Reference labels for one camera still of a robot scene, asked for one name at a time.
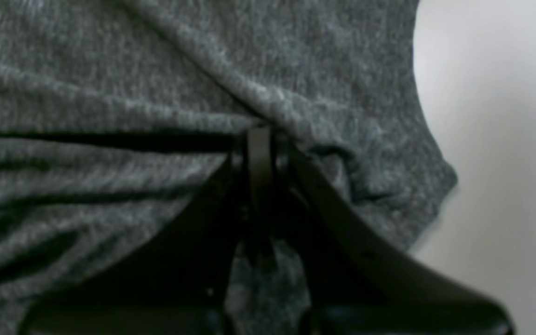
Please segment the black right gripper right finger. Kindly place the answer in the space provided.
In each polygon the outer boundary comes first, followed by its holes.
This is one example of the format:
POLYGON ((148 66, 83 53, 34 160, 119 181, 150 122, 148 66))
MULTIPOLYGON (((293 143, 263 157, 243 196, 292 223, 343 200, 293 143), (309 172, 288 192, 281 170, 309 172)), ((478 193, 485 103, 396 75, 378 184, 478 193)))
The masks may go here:
POLYGON ((275 229, 300 256, 311 305, 301 335, 513 335, 492 298, 379 237, 287 136, 270 140, 275 229))

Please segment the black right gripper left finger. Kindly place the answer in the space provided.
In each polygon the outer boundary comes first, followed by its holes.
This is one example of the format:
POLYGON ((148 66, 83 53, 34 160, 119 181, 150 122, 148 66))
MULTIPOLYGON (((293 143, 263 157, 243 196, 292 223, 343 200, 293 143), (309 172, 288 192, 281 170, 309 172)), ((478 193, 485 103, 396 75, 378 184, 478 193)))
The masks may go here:
POLYGON ((158 235, 82 284, 35 305, 23 335, 234 335, 224 310, 238 244, 271 253, 271 132, 238 138, 223 165, 158 235))

